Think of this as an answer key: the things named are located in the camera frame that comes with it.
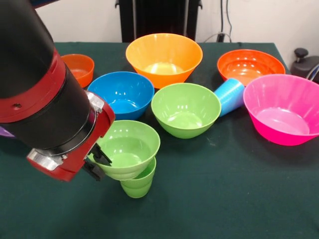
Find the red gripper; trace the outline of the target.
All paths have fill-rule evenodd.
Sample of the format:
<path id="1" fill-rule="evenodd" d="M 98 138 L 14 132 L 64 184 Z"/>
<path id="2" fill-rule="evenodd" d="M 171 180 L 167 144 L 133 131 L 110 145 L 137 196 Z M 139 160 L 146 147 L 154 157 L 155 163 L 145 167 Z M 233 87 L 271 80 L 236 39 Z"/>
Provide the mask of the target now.
<path id="1" fill-rule="evenodd" d="M 106 134 L 114 120 L 115 114 L 107 103 L 92 103 L 87 123 L 72 140 L 51 150 L 32 149 L 27 160 L 57 180 L 69 182 L 84 169 L 96 181 L 101 181 L 106 174 L 97 164 L 111 166 L 112 161 L 97 140 Z"/>

